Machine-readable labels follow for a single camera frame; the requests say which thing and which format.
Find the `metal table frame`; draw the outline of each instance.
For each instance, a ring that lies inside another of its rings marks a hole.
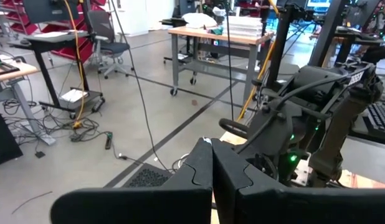
[[[172,59],[174,62],[178,61],[178,35],[179,34],[171,34],[172,35]],[[229,79],[229,67],[226,65],[219,65],[215,63],[209,63],[200,61],[197,59],[198,50],[205,50],[208,52],[215,52],[219,54],[228,54],[228,47],[224,46],[215,46],[210,44],[202,44],[198,42],[199,37],[193,38],[193,56],[192,61],[179,66],[179,63],[173,63],[173,88],[171,89],[171,95],[175,96],[177,94],[178,86],[179,86],[179,73],[184,70],[192,71],[192,79],[190,79],[190,84],[194,85],[196,83],[196,76],[198,73],[204,73],[206,75],[212,75],[219,78]],[[248,69],[241,68],[232,68],[232,79],[237,82],[244,82],[244,96],[243,102],[245,103],[248,100],[250,95],[250,91],[252,88],[251,81],[255,77],[255,65],[256,60],[261,60],[263,58],[264,52],[266,50],[262,50],[258,52],[259,44],[244,44],[244,46],[248,46],[248,49],[242,47],[231,47],[231,55],[237,57],[248,58]]]

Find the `yellow cable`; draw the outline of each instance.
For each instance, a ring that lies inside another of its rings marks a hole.
[[[263,74],[264,74],[264,72],[265,72],[265,70],[266,70],[267,62],[268,62],[269,59],[270,59],[270,56],[271,56],[272,51],[273,51],[273,49],[274,49],[274,46],[275,46],[275,41],[273,42],[272,46],[270,47],[269,52],[267,53],[265,62],[264,62],[264,64],[263,64],[263,67],[260,69],[260,73],[259,73],[259,75],[258,75],[258,77],[257,77],[258,80],[260,80],[260,79],[262,78],[262,76],[263,76]],[[249,95],[247,101],[245,102],[245,105],[244,105],[244,107],[242,108],[241,113],[240,113],[240,116],[237,118],[237,121],[241,120],[241,119],[244,117],[245,110],[248,108],[248,105],[249,105],[249,103],[250,103],[250,100],[252,99],[252,97],[254,96],[254,94],[255,94],[255,88],[253,88],[253,89],[250,91],[250,95]]]
[[[277,9],[277,6],[274,4],[274,2],[273,2],[272,0],[269,0],[269,2],[270,2],[270,4],[273,6],[273,9],[274,9],[276,15],[279,15],[280,13],[279,13],[279,11],[278,11],[278,9]],[[260,80],[260,79],[262,78],[262,76],[263,76],[263,74],[264,74],[264,72],[265,72],[265,70],[266,70],[267,62],[268,62],[268,60],[270,59],[270,56],[271,56],[272,51],[273,51],[273,49],[274,49],[274,46],[275,46],[275,41],[273,42],[272,46],[270,47],[269,52],[267,52],[267,56],[266,56],[265,62],[264,62],[264,64],[263,64],[263,68],[260,70],[260,73],[259,73],[259,75],[258,75],[258,77],[257,77],[258,80]],[[248,105],[249,105],[249,103],[250,103],[252,97],[254,96],[254,94],[255,94],[255,88],[253,88],[253,89],[250,91],[250,95],[249,95],[247,101],[245,102],[245,105],[244,105],[244,107],[242,108],[241,113],[240,113],[240,116],[237,118],[237,121],[240,121],[240,120],[244,117],[245,110],[248,108]]]
[[[278,12],[278,9],[277,9],[276,4],[274,4],[274,2],[273,2],[272,0],[269,0],[269,2],[270,2],[270,4],[273,6],[273,9],[274,9],[276,15],[279,15],[279,12]]]
[[[80,59],[80,52],[79,52],[78,30],[76,29],[75,20],[74,20],[74,17],[72,15],[72,11],[70,10],[68,0],[65,0],[64,2],[65,2],[65,5],[67,6],[69,17],[70,17],[70,21],[72,23],[72,27],[74,28],[74,32],[75,32],[77,64],[78,64],[78,68],[79,68],[80,80],[82,81],[82,92],[84,93],[85,92],[85,85],[83,84],[84,83],[84,79],[83,79],[83,75],[82,75],[82,66],[81,66],[82,62],[80,61],[81,59]],[[85,106],[85,97],[83,96],[82,97],[82,105],[80,106],[79,114],[76,117],[76,120],[75,120],[75,123],[74,123],[74,128],[78,128],[80,126],[79,119],[80,119],[80,117],[82,115],[84,106]]]

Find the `keyboard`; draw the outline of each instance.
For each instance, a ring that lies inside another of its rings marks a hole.
[[[365,119],[367,129],[371,135],[385,138],[385,96],[368,107],[368,119]]]

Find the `wooden tabletop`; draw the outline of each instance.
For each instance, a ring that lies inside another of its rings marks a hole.
[[[23,62],[12,62],[10,64],[15,67],[18,67],[19,71],[0,75],[0,82],[6,81],[12,78],[22,77],[24,75],[31,75],[35,72],[38,72],[38,69],[35,66],[28,65]]]
[[[208,38],[208,39],[214,39],[214,40],[228,41],[227,34],[223,34],[223,35],[208,34],[207,31],[202,28],[193,29],[193,28],[187,28],[185,26],[182,26],[182,27],[175,27],[175,28],[169,29],[168,32],[170,34],[187,35],[190,37],[201,37],[201,38]],[[259,38],[230,35],[230,41],[242,43],[242,44],[259,45],[262,42],[265,42],[266,40],[271,39],[273,36],[274,36],[274,32],[272,31],[267,32],[263,37],[259,37]]]

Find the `table leg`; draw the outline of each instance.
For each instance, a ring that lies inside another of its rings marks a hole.
[[[193,55],[192,55],[192,59],[193,60],[198,60],[198,37],[194,37],[193,41],[192,41],[192,46],[193,46]],[[197,72],[193,71],[192,72],[192,79],[190,80],[190,83],[192,85],[195,85],[195,83],[197,82]]]
[[[345,63],[346,59],[348,59],[350,49],[352,48],[354,38],[348,37],[346,38],[342,46],[340,48],[340,52],[338,53],[338,56],[336,56],[335,63],[340,62],[340,63]]]
[[[179,60],[178,60],[178,35],[172,34],[172,69],[173,69],[173,89],[170,91],[172,96],[176,96],[179,86]]]
[[[26,128],[28,131],[34,133],[40,140],[44,141],[49,146],[53,145],[55,143],[55,139],[42,130],[40,130],[39,125],[37,124],[37,121],[31,111],[31,108],[29,107],[27,100],[21,90],[21,87],[19,86],[18,82],[11,84],[11,88],[14,90],[15,97],[17,98],[25,117],[28,119],[26,122],[27,124],[22,124],[24,128]]]
[[[40,70],[42,72],[44,82],[45,82],[47,88],[49,89],[49,93],[50,93],[51,99],[53,100],[53,104],[57,108],[59,108],[60,107],[60,101],[59,101],[57,94],[55,92],[55,88],[54,88],[53,83],[51,81],[49,71],[45,67],[44,60],[42,58],[42,54],[40,52],[37,52],[36,50],[34,50],[34,52],[35,52],[35,58],[37,60],[37,63],[39,64]]]
[[[252,79],[255,77],[255,63],[256,63],[256,57],[257,57],[257,45],[249,45],[249,60],[248,60],[248,71],[247,71],[247,78],[245,80],[245,88],[244,88],[244,97],[242,99],[243,104],[248,99],[251,91],[252,86]]]

